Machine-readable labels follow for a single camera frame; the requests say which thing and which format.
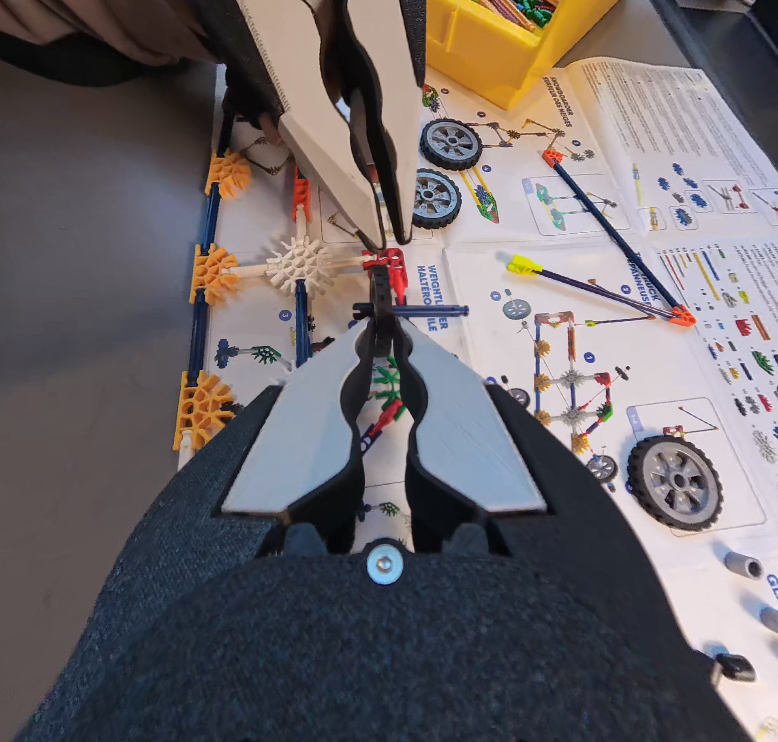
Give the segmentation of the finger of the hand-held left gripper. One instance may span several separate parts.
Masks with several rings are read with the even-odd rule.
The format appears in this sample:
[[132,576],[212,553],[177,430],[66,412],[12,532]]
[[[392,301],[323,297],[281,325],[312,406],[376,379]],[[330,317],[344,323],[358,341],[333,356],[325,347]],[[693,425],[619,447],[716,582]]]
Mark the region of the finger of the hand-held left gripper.
[[426,0],[345,0],[355,52],[355,88],[364,103],[364,137],[394,237],[413,237]]
[[321,69],[321,36],[305,0],[236,0],[280,99],[278,130],[306,176],[328,193],[372,251],[385,248],[371,183],[355,162],[348,123]]

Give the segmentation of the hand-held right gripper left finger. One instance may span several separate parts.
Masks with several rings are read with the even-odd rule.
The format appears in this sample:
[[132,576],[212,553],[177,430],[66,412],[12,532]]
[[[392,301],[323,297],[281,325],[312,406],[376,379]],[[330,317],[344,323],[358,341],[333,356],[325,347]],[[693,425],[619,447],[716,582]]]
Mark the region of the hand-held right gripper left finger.
[[328,548],[352,548],[365,472],[357,417],[370,391],[373,323],[357,323],[259,399],[270,406],[222,514],[311,523]]

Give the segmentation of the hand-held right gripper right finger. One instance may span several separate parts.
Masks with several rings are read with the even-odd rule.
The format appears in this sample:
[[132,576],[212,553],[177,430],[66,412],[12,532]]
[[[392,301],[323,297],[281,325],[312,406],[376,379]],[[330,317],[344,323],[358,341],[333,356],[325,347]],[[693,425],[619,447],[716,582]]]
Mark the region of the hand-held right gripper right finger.
[[413,417],[404,488],[415,548],[441,548],[463,523],[545,514],[548,506],[474,370],[411,323],[397,323],[394,358]]

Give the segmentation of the yellow plastic bin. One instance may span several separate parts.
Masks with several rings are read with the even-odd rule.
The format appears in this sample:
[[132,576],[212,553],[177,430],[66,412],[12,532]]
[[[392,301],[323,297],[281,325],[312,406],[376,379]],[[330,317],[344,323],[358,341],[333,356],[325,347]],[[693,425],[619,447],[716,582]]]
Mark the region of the yellow plastic bin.
[[530,31],[470,0],[426,0],[426,63],[509,110],[617,1],[561,0]]

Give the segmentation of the colourful construction toy model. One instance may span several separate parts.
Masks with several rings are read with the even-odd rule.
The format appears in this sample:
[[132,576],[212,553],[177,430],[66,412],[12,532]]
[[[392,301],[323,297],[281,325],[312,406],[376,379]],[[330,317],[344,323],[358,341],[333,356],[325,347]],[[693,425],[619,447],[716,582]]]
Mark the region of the colourful construction toy model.
[[183,464],[192,454],[202,449],[237,414],[238,407],[231,387],[218,375],[205,370],[205,343],[209,311],[232,296],[242,281],[267,279],[275,290],[292,296],[296,303],[293,336],[295,363],[288,362],[270,345],[248,349],[259,362],[282,364],[288,371],[295,369],[314,353],[310,342],[313,323],[309,319],[308,301],[334,284],[335,275],[345,269],[360,267],[369,274],[377,268],[388,270],[390,296],[400,305],[405,304],[408,277],[404,255],[398,248],[389,248],[377,254],[364,251],[355,257],[335,258],[320,240],[308,234],[313,219],[310,212],[310,182],[300,169],[294,168],[292,217],[295,232],[288,243],[282,243],[265,263],[242,267],[237,257],[215,242],[219,203],[223,198],[235,198],[251,180],[252,162],[231,149],[212,154],[205,194],[205,242],[194,249],[190,278],[189,303],[192,306],[189,358],[181,373],[177,403],[173,450]]

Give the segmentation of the grey desk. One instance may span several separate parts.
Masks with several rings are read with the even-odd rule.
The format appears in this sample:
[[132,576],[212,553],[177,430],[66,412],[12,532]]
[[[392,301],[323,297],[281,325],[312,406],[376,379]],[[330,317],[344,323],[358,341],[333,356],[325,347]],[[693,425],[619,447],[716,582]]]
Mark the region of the grey desk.
[[46,526],[65,562],[27,567],[38,609],[2,583],[4,687],[29,661],[54,671],[19,740],[755,740],[601,481],[500,385],[485,380],[547,512],[414,547],[394,358],[413,320],[334,338],[375,327],[352,548],[222,514],[261,394],[297,367],[162,484],[141,458],[168,439],[186,367],[162,328],[183,338],[191,309],[152,307],[169,267],[125,209],[165,209],[139,158],[93,160],[66,192],[43,153],[25,172],[47,244],[2,252],[21,279],[2,287],[2,546],[31,559],[12,530]]

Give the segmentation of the printed instruction sheet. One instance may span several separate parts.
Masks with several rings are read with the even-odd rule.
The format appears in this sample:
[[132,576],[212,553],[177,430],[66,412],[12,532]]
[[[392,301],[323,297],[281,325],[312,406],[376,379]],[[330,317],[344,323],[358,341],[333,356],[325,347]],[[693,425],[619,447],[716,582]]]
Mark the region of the printed instruction sheet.
[[[401,248],[412,306],[467,306],[466,318],[414,324],[500,385],[601,481],[639,535],[693,647],[745,656],[753,688],[720,693],[755,740],[776,740],[776,168],[700,69],[591,58],[553,69],[511,112],[438,72],[423,86],[421,129],[455,119],[483,151],[447,175],[462,194],[442,230]],[[263,264],[295,232],[291,152],[239,115],[216,126],[219,152],[251,162],[248,187],[219,203],[215,242],[242,267]],[[578,281],[668,309],[542,159],[546,149],[695,316],[692,328],[540,276],[507,270],[514,255]],[[310,186],[312,239],[335,258],[363,251],[323,190]],[[368,272],[335,275],[309,299],[315,351],[352,322]],[[206,372],[236,406],[288,376],[248,353],[295,363],[294,298],[248,279],[209,311]],[[675,436],[702,450],[723,510],[700,532],[657,522],[628,484],[637,443]],[[764,577],[730,572],[725,554],[757,558]]]

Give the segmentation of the blue rod V-shaped assembly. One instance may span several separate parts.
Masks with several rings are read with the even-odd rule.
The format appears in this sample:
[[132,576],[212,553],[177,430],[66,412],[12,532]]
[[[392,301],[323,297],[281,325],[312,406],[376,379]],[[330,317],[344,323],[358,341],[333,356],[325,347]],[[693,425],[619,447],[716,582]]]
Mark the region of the blue rod V-shaped assembly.
[[583,204],[585,210],[589,212],[599,223],[602,229],[607,232],[608,236],[617,246],[619,251],[625,255],[627,261],[643,274],[643,277],[646,279],[648,284],[656,289],[660,297],[668,305],[668,309],[649,307],[646,303],[629,299],[627,296],[622,296],[615,292],[609,291],[602,286],[578,281],[565,275],[560,275],[556,272],[542,268],[539,264],[536,264],[529,258],[520,257],[519,255],[513,256],[511,261],[507,264],[507,270],[517,275],[544,277],[546,279],[558,282],[564,286],[583,290],[598,297],[627,305],[633,309],[639,310],[647,316],[651,316],[652,318],[661,318],[671,324],[675,324],[684,328],[694,327],[697,323],[695,316],[682,303],[676,302],[675,298],[663,286],[661,281],[658,280],[656,275],[647,268],[647,265],[643,262],[642,258],[637,254],[637,252],[634,251],[631,246],[622,238],[615,227],[610,222],[608,222],[604,214],[596,208],[594,203],[586,195],[583,189],[581,189],[579,185],[573,180],[569,173],[564,168],[562,168],[562,154],[554,149],[546,149],[541,154],[541,156],[543,161],[546,162],[565,182],[566,186],[569,187],[569,189],[572,191],[574,197],[576,197],[579,202]]

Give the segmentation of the small black connector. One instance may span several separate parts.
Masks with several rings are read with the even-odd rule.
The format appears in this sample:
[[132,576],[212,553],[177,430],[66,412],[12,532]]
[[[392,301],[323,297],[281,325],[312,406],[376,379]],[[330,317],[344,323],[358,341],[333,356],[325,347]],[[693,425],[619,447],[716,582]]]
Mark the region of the small black connector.
[[757,680],[752,663],[745,656],[730,652],[720,652],[714,658],[712,680],[722,678],[742,683],[754,683]]

